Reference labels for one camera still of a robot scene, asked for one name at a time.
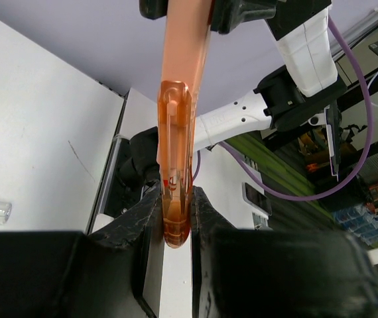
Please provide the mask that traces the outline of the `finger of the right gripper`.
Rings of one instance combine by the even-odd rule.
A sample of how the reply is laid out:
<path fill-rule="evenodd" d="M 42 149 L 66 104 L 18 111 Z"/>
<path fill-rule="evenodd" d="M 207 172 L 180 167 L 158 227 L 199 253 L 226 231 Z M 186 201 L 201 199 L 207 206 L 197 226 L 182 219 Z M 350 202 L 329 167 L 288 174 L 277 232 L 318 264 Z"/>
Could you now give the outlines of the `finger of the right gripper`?
<path fill-rule="evenodd" d="M 139 0 L 139 12 L 146 19 L 160 19 L 165 17 L 168 0 Z"/>
<path fill-rule="evenodd" d="M 225 35 L 241 23 L 271 19 L 276 14 L 277 3 L 277 0 L 214 1 L 210 29 Z"/>

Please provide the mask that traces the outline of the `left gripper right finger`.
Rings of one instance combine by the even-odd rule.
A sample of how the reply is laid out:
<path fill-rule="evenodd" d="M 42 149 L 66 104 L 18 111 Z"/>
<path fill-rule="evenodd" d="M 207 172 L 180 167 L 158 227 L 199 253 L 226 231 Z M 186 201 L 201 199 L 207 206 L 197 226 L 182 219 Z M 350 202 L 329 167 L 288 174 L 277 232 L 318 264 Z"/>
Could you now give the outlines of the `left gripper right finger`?
<path fill-rule="evenodd" d="M 237 229 L 192 190 L 194 317 L 378 317 L 378 275 L 341 231 Z"/>

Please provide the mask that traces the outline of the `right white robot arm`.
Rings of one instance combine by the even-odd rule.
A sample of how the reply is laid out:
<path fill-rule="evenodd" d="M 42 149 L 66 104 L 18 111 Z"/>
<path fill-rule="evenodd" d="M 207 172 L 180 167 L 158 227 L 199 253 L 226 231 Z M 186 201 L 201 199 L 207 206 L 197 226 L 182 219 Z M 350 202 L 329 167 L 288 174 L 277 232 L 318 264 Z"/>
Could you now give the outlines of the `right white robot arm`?
<path fill-rule="evenodd" d="M 140 1 L 166 19 L 158 92 L 158 151 L 189 155 L 249 131 L 289 131 L 345 91 L 330 52 L 330 1 Z M 265 21 L 284 64 L 234 104 L 196 116 L 210 35 Z"/>

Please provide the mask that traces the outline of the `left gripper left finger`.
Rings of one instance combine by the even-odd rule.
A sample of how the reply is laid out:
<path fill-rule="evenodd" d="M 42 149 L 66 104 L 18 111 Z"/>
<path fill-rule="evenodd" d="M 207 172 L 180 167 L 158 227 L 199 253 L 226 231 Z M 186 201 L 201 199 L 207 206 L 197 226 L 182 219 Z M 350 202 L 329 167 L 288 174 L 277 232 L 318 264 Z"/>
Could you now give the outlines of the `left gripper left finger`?
<path fill-rule="evenodd" d="M 158 317 L 160 188 L 100 230 L 0 232 L 0 317 Z"/>

